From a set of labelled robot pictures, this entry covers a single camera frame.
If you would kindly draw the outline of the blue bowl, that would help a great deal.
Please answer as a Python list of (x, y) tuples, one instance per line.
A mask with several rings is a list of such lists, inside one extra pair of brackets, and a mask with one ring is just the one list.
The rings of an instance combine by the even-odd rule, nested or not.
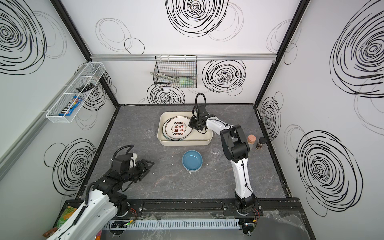
[(184, 153), (182, 157), (182, 164), (183, 167), (188, 172), (196, 172), (198, 171), (202, 165), (203, 165), (203, 157), (201, 154), (195, 150), (189, 150)]

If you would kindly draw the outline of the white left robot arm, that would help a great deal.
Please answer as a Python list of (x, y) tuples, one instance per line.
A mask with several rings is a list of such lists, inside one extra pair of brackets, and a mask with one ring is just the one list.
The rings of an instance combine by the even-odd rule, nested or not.
[(130, 210), (128, 197), (122, 193), (124, 183), (137, 183), (155, 165), (136, 154), (113, 156), (111, 168), (87, 188), (80, 207), (57, 229), (49, 240), (93, 240), (114, 217), (124, 217)]

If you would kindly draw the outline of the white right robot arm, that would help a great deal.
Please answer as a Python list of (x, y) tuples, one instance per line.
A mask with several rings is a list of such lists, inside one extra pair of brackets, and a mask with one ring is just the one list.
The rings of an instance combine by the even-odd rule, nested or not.
[(235, 178), (235, 206), (240, 215), (247, 215), (258, 205), (248, 172), (250, 146), (240, 125), (230, 125), (209, 114), (205, 104), (195, 104), (189, 126), (197, 131), (211, 130), (221, 138), (225, 157), (231, 162)]

